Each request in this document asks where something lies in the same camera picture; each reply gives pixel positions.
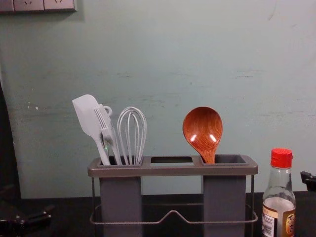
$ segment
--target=wall socket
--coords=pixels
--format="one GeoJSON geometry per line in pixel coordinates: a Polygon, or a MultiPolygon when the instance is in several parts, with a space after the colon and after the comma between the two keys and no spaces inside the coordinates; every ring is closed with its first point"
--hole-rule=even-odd
{"type": "Polygon", "coordinates": [[[74,0],[44,0],[45,10],[55,10],[55,9],[64,9],[64,10],[75,10],[75,1],[74,0]]]}
{"type": "Polygon", "coordinates": [[[0,12],[14,11],[13,0],[0,0],[0,12]]]}
{"type": "Polygon", "coordinates": [[[15,11],[43,11],[43,0],[14,0],[15,11]]]}

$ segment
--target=white silicone spatula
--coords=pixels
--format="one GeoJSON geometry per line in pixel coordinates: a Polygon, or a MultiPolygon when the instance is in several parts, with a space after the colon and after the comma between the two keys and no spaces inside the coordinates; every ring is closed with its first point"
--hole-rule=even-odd
{"type": "Polygon", "coordinates": [[[110,165],[109,158],[105,153],[101,140],[101,126],[94,112],[99,105],[92,95],[83,95],[73,100],[73,105],[78,116],[82,130],[88,136],[92,137],[97,145],[103,165],[110,165]]]}

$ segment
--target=glass bottle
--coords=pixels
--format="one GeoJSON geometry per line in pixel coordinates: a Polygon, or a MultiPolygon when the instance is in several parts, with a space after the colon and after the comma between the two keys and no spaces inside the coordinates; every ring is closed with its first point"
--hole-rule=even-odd
{"type": "Polygon", "coordinates": [[[262,236],[293,237],[295,196],[292,191],[292,151],[275,148],[271,151],[268,188],[263,194],[262,236]]]}

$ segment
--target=spoon bowl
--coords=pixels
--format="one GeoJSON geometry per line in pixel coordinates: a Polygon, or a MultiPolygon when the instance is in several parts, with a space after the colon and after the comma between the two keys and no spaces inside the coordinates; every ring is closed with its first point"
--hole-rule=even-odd
{"type": "Polygon", "coordinates": [[[197,107],[183,120],[183,135],[187,142],[202,156],[205,163],[215,163],[216,149],[223,134],[219,114],[210,107],[197,107]]]}

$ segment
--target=utensil holder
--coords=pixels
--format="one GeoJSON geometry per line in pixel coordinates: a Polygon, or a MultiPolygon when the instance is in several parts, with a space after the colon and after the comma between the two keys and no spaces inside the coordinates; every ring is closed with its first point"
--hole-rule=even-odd
{"type": "Polygon", "coordinates": [[[170,214],[177,214],[189,225],[204,225],[204,237],[244,237],[245,224],[257,221],[254,212],[254,175],[258,165],[248,156],[216,155],[215,164],[206,164],[200,156],[143,157],[136,165],[101,165],[99,158],[88,167],[92,178],[93,214],[90,221],[103,225],[106,237],[142,237],[143,225],[158,225],[170,214]],[[190,221],[176,210],[170,210],[160,220],[142,220],[142,176],[203,176],[202,221],[190,221]],[[245,220],[246,176],[251,175],[252,220],[245,220]],[[95,220],[94,178],[100,179],[103,222],[95,220]]]}

